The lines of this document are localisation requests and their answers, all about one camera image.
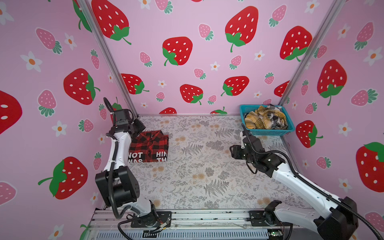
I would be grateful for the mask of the red black plaid shirt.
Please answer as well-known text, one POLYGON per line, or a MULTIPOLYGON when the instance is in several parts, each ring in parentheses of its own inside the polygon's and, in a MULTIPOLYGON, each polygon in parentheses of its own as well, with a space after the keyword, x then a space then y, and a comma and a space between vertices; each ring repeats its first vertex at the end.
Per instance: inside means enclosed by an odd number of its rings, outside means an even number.
POLYGON ((128 163, 167 162, 169 136, 161 130, 142 132, 129 148, 128 163))

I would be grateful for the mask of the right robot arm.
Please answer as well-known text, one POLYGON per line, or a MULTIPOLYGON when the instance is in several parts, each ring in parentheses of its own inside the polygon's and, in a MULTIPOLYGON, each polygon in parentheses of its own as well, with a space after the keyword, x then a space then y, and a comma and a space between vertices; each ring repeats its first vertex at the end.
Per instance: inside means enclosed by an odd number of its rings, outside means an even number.
POLYGON ((253 174, 264 173, 304 199, 310 208, 290 207, 282 201, 272 201, 264 209, 264 221, 269 225, 289 223, 311 230, 324 240, 349 240, 359 226, 357 204, 316 186, 294 168, 287 154, 266 151, 259 138, 240 133, 242 143, 230 147, 231 156, 244 160, 253 174))

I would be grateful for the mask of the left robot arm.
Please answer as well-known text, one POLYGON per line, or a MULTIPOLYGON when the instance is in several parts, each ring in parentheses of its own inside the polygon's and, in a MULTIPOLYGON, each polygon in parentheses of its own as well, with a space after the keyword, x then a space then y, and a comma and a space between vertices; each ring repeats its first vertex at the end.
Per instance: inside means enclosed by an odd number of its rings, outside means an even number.
POLYGON ((126 211, 136 215, 132 218, 137 224, 157 230, 171 225, 171 212, 157 212, 155 205, 140 196, 137 179, 127 166, 129 147, 134 137, 145 126, 132 116, 128 109, 112 110, 113 126, 106 133, 111 138, 112 146, 107 165, 96 174, 95 182, 105 205, 112 208, 116 219, 121 219, 126 211))

